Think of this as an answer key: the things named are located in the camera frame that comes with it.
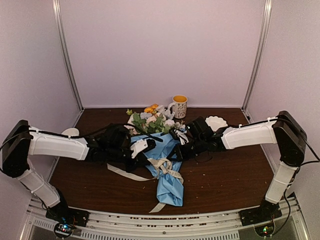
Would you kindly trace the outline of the white flower stem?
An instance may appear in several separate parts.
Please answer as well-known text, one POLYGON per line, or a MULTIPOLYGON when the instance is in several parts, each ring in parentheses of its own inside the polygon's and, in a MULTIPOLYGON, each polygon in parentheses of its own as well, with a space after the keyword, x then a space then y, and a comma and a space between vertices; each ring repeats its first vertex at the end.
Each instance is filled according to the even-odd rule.
POLYGON ((186 126, 173 119, 167 119, 164 115, 153 115, 146 120, 144 129, 149 134, 168 134, 171 129, 185 131, 186 126))

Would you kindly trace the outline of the cream printed ribbon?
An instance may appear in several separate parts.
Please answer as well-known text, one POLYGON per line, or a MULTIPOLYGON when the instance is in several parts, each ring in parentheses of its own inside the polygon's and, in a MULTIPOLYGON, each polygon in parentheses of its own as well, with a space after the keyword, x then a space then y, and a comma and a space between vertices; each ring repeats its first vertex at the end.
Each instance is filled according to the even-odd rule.
POLYGON ((158 204, 150 213, 160 212, 166 205, 181 207, 184 198, 184 179, 179 173, 181 164, 171 162, 167 158, 149 158, 147 169, 152 174, 152 180, 158 180, 156 198, 158 204))

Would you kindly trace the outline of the orange flower stem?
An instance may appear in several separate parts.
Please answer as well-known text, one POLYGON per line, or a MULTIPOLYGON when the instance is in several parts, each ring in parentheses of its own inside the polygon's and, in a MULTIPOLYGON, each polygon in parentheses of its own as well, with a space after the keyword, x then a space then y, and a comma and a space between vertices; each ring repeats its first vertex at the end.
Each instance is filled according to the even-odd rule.
POLYGON ((144 109, 144 112, 145 113, 150 113, 150 114, 156 114, 157 113, 157 108, 158 108, 158 104, 152 104, 152 105, 150 105, 150 106, 148 106, 148 107, 146 107, 145 109, 144 109))

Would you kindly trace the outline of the blue wrapping paper sheet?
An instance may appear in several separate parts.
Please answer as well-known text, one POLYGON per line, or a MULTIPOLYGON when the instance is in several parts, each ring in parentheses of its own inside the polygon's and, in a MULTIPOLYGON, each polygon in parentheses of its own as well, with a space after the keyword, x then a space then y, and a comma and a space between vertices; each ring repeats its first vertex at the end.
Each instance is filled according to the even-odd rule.
POLYGON ((155 148, 145 153, 149 163, 147 169, 152 176, 158 179, 156 198, 158 204, 150 211, 160 212, 165 205, 181 207, 184 198, 183 177, 179 173, 182 163, 180 161, 169 160, 168 156, 178 144, 170 134, 153 133, 153 137, 160 138, 156 141, 155 148))

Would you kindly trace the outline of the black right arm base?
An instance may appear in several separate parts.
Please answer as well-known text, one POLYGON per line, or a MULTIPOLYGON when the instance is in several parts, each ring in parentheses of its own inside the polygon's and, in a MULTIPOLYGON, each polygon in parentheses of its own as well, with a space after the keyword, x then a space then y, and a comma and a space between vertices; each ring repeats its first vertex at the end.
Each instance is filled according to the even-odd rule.
POLYGON ((256 225, 282 216, 280 205, 262 200, 260 206, 241 210, 239 217, 242 226, 256 225))

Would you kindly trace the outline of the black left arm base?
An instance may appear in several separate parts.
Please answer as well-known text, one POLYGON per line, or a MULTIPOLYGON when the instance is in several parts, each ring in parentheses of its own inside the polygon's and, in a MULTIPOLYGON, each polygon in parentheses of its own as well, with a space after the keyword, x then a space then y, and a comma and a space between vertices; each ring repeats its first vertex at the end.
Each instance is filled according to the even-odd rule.
POLYGON ((89 214, 86 210, 70 208, 65 198, 61 196, 57 205, 48 207, 45 217, 61 224, 86 227, 89 214))

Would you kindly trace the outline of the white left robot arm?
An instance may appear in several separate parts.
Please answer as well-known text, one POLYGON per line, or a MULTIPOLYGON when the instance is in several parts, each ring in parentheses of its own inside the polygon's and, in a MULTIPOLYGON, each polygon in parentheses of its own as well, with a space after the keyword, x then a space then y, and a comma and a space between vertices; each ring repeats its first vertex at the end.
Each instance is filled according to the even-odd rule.
POLYGON ((110 124, 93 133, 80 135, 77 129, 63 133, 40 130, 20 120, 1 146, 2 172, 20 181, 42 200, 61 222, 72 218, 72 211, 55 187, 44 180, 28 162, 29 156, 54 156, 85 162, 123 163, 127 171, 148 163, 145 153, 154 149, 155 139, 131 141, 129 129, 110 124))

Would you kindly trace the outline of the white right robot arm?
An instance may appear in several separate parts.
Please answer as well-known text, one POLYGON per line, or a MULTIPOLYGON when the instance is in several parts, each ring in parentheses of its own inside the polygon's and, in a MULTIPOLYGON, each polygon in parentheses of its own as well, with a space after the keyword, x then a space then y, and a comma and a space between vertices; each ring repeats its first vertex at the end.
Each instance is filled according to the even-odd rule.
POLYGON ((178 131, 175 140, 181 140, 169 157, 186 161, 203 152, 225 152, 248 146, 275 145, 280 154, 279 165, 265 194, 266 201, 256 210, 259 220, 268 220, 289 187, 298 168, 305 160, 307 133, 286 110, 266 120, 248 124, 230 125, 222 117, 198 117, 186 124, 189 136, 178 131))

